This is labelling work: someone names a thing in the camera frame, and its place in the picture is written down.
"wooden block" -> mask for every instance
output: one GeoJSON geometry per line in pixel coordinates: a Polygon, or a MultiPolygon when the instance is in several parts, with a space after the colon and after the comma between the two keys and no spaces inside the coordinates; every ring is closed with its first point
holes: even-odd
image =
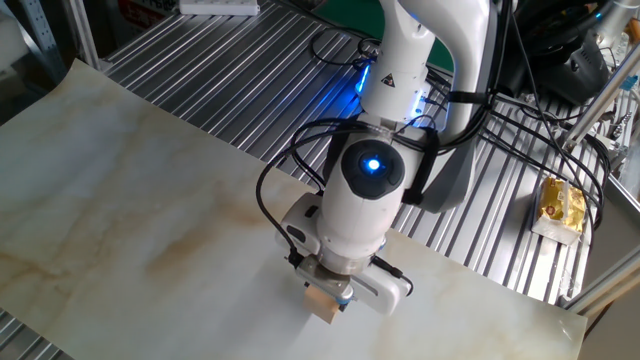
{"type": "Polygon", "coordinates": [[[302,305],[311,313],[327,322],[327,324],[333,322],[333,319],[335,319],[340,310],[340,305],[338,305],[334,298],[313,285],[309,285],[304,292],[302,305]]]}

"black cable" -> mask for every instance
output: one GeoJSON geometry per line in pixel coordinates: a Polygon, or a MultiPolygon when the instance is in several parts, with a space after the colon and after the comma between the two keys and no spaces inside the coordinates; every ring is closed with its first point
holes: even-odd
{"type": "MultiPolygon", "coordinates": [[[[527,106],[519,105],[518,109],[520,111],[522,111],[523,114],[525,114],[526,116],[528,116],[528,117],[530,117],[532,119],[542,120],[542,118],[540,118],[538,115],[530,113],[529,111],[533,111],[533,110],[530,110],[530,108],[527,107],[527,106]]],[[[552,120],[554,122],[562,122],[562,121],[568,121],[568,120],[571,120],[571,119],[577,119],[580,116],[582,116],[582,113],[578,113],[578,114],[572,115],[572,116],[567,116],[567,117],[564,117],[564,118],[558,118],[557,116],[549,113],[548,111],[545,111],[545,115],[547,115],[547,116],[551,115],[552,116],[552,119],[547,119],[547,120],[552,120]]]]}
{"type": "Polygon", "coordinates": [[[373,255],[373,257],[371,257],[371,264],[388,272],[389,274],[391,274],[391,276],[395,277],[396,279],[402,279],[406,281],[409,284],[409,291],[407,292],[407,297],[411,295],[411,293],[413,293],[413,282],[402,273],[402,270],[389,264],[386,260],[379,257],[378,255],[373,255]]]}
{"type": "Polygon", "coordinates": [[[589,336],[589,334],[591,334],[591,332],[593,331],[593,329],[595,329],[596,325],[598,325],[598,323],[600,322],[600,320],[602,320],[602,318],[604,317],[604,315],[607,313],[607,311],[609,311],[609,308],[611,307],[611,305],[613,305],[613,301],[608,303],[603,309],[602,311],[600,311],[600,314],[598,314],[598,316],[593,320],[593,322],[591,323],[591,325],[589,325],[589,328],[587,329],[587,331],[585,331],[584,333],[584,337],[582,338],[582,342],[584,342],[585,340],[587,340],[587,336],[589,336]]]}
{"type": "Polygon", "coordinates": [[[376,38],[362,38],[362,39],[360,39],[360,41],[358,41],[358,54],[360,54],[362,56],[365,56],[367,58],[373,59],[373,57],[372,57],[373,53],[372,52],[367,52],[364,49],[364,45],[366,43],[371,43],[371,44],[373,44],[375,46],[380,46],[380,44],[382,44],[382,41],[379,40],[379,39],[376,39],[376,38]]]}
{"type": "MultiPolygon", "coordinates": [[[[542,142],[544,142],[545,144],[553,147],[553,143],[551,142],[551,140],[549,140],[548,138],[542,136],[541,134],[538,134],[537,132],[535,132],[534,130],[522,125],[521,123],[518,123],[512,119],[510,119],[509,117],[507,117],[504,114],[492,111],[491,115],[496,116],[502,120],[504,120],[505,122],[517,127],[518,129],[525,131],[527,133],[529,133],[530,135],[538,138],[539,140],[541,140],[542,142]]],[[[600,143],[600,141],[598,141],[597,139],[593,138],[592,136],[589,135],[589,141],[595,141],[597,143],[600,143]]],[[[608,156],[602,156],[602,149],[598,149],[596,148],[598,145],[596,143],[592,144],[592,147],[596,150],[596,152],[598,153],[598,158],[602,163],[602,167],[605,169],[605,178],[609,175],[610,173],[610,168],[611,165],[609,163],[609,158],[608,156]]],[[[584,173],[590,178],[592,184],[594,185],[594,187],[596,188],[597,192],[598,192],[598,197],[600,198],[600,200],[597,202],[598,206],[598,214],[602,213],[602,207],[604,207],[604,191],[602,190],[602,185],[600,185],[600,181],[599,179],[595,176],[595,174],[585,165],[583,164],[581,161],[579,161],[575,156],[571,155],[571,154],[567,154],[568,158],[571,159],[571,161],[573,161],[576,165],[578,165],[580,167],[580,169],[582,171],[584,171],[584,173]]]]}
{"type": "MultiPolygon", "coordinates": [[[[509,96],[507,96],[505,94],[500,94],[499,100],[501,102],[517,106],[520,111],[522,111],[525,115],[527,115],[530,118],[533,118],[535,120],[542,120],[538,115],[526,112],[526,111],[538,112],[538,109],[533,107],[533,106],[521,103],[519,101],[516,101],[515,99],[511,99],[509,96]]],[[[567,121],[567,120],[571,120],[571,119],[577,119],[580,116],[582,116],[583,113],[578,113],[576,115],[567,116],[567,117],[564,117],[564,118],[559,118],[559,117],[549,113],[548,111],[545,111],[545,114],[553,116],[553,119],[552,119],[553,121],[562,122],[562,121],[567,121]]]]}
{"type": "Polygon", "coordinates": [[[345,28],[343,27],[328,27],[318,31],[315,35],[313,35],[313,37],[311,37],[311,40],[309,40],[309,51],[311,52],[313,57],[315,57],[316,59],[320,60],[325,64],[336,65],[336,66],[356,66],[357,67],[358,65],[371,62],[372,61],[371,59],[365,59],[360,57],[355,58],[349,62],[337,62],[337,61],[325,59],[322,56],[320,56],[320,54],[318,54],[318,52],[315,49],[315,43],[320,39],[322,35],[324,35],[327,31],[335,31],[335,30],[344,31],[344,29],[345,28]]]}
{"type": "MultiPolygon", "coordinates": [[[[513,22],[515,23],[515,21],[516,21],[515,15],[511,14],[511,18],[512,18],[513,22]]],[[[546,128],[547,132],[549,133],[549,137],[551,138],[551,141],[553,142],[553,145],[555,146],[555,148],[560,153],[560,156],[565,161],[565,164],[567,165],[567,167],[569,168],[569,170],[571,171],[573,176],[575,176],[575,181],[579,185],[578,188],[580,190],[582,190],[582,194],[585,196],[586,212],[587,212],[587,215],[589,216],[589,221],[591,222],[591,226],[595,226],[594,221],[593,221],[593,215],[591,214],[591,209],[589,208],[589,201],[587,200],[587,196],[586,196],[587,192],[584,189],[584,186],[582,185],[582,182],[580,181],[576,170],[573,167],[571,167],[571,164],[569,163],[569,159],[565,155],[564,150],[562,150],[562,147],[560,147],[560,145],[556,141],[555,137],[553,136],[553,131],[551,130],[551,125],[549,124],[549,121],[545,117],[544,110],[542,109],[542,105],[540,104],[540,98],[538,97],[538,92],[536,90],[535,78],[533,76],[533,72],[531,71],[531,65],[529,64],[529,59],[527,58],[527,50],[524,48],[524,44],[522,42],[522,37],[520,36],[520,31],[518,30],[518,27],[514,26],[514,29],[515,29],[514,31],[516,32],[516,40],[517,40],[517,43],[518,43],[518,47],[520,48],[520,52],[522,53],[522,57],[524,59],[525,67],[526,67],[527,73],[529,75],[529,81],[531,82],[531,91],[533,92],[533,98],[534,98],[534,100],[536,102],[536,106],[538,108],[538,111],[540,112],[540,117],[542,119],[542,123],[544,124],[544,127],[546,128]]]]}
{"type": "Polygon", "coordinates": [[[260,208],[264,216],[269,220],[269,222],[276,228],[276,230],[278,230],[278,232],[282,235],[285,241],[289,244],[291,253],[297,253],[297,249],[293,240],[291,240],[291,237],[289,236],[289,234],[282,228],[280,223],[271,215],[269,210],[264,205],[264,201],[262,200],[262,184],[264,183],[264,180],[267,177],[267,174],[269,173],[269,171],[271,171],[273,167],[276,166],[278,162],[285,160],[286,157],[289,156],[295,149],[298,149],[305,144],[311,143],[313,141],[316,141],[318,139],[321,139],[327,136],[333,136],[333,135],[339,135],[339,134],[365,133],[365,132],[368,132],[368,130],[360,130],[360,129],[334,130],[334,131],[323,132],[323,133],[316,134],[308,138],[299,140],[298,142],[296,142],[295,146],[293,147],[290,146],[284,151],[274,156],[274,158],[271,159],[269,163],[267,163],[262,173],[260,173],[260,176],[258,177],[258,181],[256,183],[256,200],[258,202],[258,207],[260,208]]]}
{"type": "MultiPolygon", "coordinates": [[[[483,140],[485,140],[485,141],[487,141],[487,142],[489,142],[489,143],[491,143],[493,145],[496,145],[501,150],[509,153],[510,155],[516,156],[517,158],[519,158],[520,160],[522,160],[525,163],[533,165],[533,166],[535,166],[535,167],[537,167],[537,168],[539,168],[541,170],[547,171],[548,173],[550,173],[552,175],[555,175],[558,179],[562,179],[562,180],[565,180],[565,181],[569,182],[569,184],[571,184],[574,187],[578,187],[579,186],[575,181],[570,180],[566,175],[561,174],[560,172],[549,168],[548,166],[544,165],[543,163],[533,159],[529,155],[527,155],[527,154],[523,153],[522,151],[516,149],[511,144],[507,143],[505,140],[503,140],[497,134],[491,132],[490,130],[484,129],[483,132],[494,137],[494,139],[491,139],[491,138],[488,138],[488,137],[483,136],[481,134],[480,137],[483,140]]],[[[583,192],[583,194],[585,195],[585,197],[589,198],[593,202],[597,202],[598,201],[592,194],[590,194],[588,192],[583,192]]]]}

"brown stain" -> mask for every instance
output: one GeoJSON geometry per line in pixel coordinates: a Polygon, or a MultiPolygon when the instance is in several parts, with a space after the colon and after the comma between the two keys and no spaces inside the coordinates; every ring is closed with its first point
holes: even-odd
{"type": "Polygon", "coordinates": [[[160,255],[149,262],[145,270],[150,276],[183,277],[186,275],[188,264],[193,257],[207,244],[214,241],[215,238],[211,237],[206,226],[198,226],[169,244],[160,255]]]}

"metal frame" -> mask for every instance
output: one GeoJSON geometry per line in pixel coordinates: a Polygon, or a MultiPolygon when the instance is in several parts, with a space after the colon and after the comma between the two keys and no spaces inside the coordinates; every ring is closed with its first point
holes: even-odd
{"type": "Polygon", "coordinates": [[[82,0],[69,0],[68,2],[63,1],[63,3],[67,13],[69,27],[71,27],[71,31],[76,37],[76,47],[82,59],[92,68],[101,70],[100,58],[98,57],[96,45],[93,41],[93,34],[91,33],[84,3],[82,0]]]}
{"type": "Polygon", "coordinates": [[[609,104],[620,93],[620,85],[638,67],[640,61],[640,48],[636,45],[627,55],[620,67],[613,73],[604,89],[593,99],[587,111],[576,122],[576,125],[569,131],[564,143],[565,149],[572,149],[579,144],[584,136],[593,128],[593,125],[600,120],[609,104]]]}
{"type": "Polygon", "coordinates": [[[40,0],[20,0],[20,4],[24,8],[29,24],[33,28],[43,58],[46,59],[43,64],[45,70],[57,84],[67,74],[67,67],[62,61],[56,39],[53,37],[47,17],[40,5],[40,0]]]}

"white box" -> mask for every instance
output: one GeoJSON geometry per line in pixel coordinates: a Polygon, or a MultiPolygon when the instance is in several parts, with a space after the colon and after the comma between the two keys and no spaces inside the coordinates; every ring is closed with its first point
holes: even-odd
{"type": "Polygon", "coordinates": [[[180,0],[185,15],[255,16],[260,13],[257,0],[180,0]]]}

